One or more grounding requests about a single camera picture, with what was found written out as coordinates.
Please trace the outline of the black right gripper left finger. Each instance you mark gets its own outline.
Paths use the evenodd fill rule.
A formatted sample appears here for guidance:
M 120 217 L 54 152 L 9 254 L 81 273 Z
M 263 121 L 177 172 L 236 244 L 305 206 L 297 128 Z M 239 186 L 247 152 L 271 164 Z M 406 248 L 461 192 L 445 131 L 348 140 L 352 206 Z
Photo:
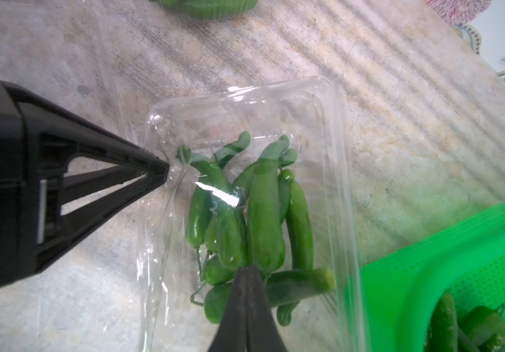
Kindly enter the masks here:
M 224 314 L 209 352 L 246 351 L 248 268 L 239 268 L 225 305 Z

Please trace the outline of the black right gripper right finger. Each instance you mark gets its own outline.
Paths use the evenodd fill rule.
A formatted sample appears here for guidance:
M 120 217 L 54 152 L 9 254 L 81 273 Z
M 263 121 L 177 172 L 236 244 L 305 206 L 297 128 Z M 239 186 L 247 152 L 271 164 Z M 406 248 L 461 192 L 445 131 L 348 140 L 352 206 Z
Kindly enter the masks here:
M 246 268 L 246 350 L 251 352 L 286 352 L 277 330 L 260 272 Z

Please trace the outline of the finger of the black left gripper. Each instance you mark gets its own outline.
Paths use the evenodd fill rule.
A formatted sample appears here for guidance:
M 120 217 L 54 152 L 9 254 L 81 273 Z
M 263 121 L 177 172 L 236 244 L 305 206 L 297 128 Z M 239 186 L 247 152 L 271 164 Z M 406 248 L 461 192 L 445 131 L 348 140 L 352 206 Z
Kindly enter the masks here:
M 169 164 L 31 91 L 9 82 L 3 87 L 25 121 L 28 160 L 44 172 L 64 170 L 76 157 L 166 175 Z
M 44 271 L 119 211 L 164 184 L 167 175 L 167 169 L 147 172 L 136 169 L 104 169 L 58 177 L 56 184 L 40 180 L 35 208 L 26 213 L 33 224 L 28 227 L 31 238 L 20 243 L 20 271 Z M 61 213 L 64 204 L 126 182 L 129 185 L 68 214 Z

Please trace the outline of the clear pepper container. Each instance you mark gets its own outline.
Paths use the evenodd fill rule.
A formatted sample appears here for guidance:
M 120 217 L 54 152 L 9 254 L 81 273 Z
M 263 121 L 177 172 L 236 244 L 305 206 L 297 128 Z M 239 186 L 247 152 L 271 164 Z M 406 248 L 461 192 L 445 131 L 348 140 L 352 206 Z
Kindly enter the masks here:
M 368 351 L 342 89 L 322 76 L 149 112 L 140 351 Z
M 254 9 L 257 0 L 173 0 L 154 1 L 167 10 L 200 20 L 235 17 Z

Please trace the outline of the green peppers pile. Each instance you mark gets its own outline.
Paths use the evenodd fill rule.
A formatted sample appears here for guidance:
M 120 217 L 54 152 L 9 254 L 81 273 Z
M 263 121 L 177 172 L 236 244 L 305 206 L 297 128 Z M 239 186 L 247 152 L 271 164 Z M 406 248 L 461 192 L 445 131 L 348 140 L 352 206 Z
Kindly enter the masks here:
M 448 290 L 433 311 L 424 351 L 505 351 L 505 304 L 477 306 L 462 318 Z

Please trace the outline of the green plastic mesh basket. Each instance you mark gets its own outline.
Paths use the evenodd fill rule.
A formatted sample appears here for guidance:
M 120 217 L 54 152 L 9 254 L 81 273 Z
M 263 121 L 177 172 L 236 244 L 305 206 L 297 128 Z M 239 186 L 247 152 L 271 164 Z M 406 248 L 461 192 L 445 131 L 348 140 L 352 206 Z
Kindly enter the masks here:
M 445 291 L 460 314 L 505 304 L 505 203 L 367 264 L 362 284 L 374 351 L 422 351 Z

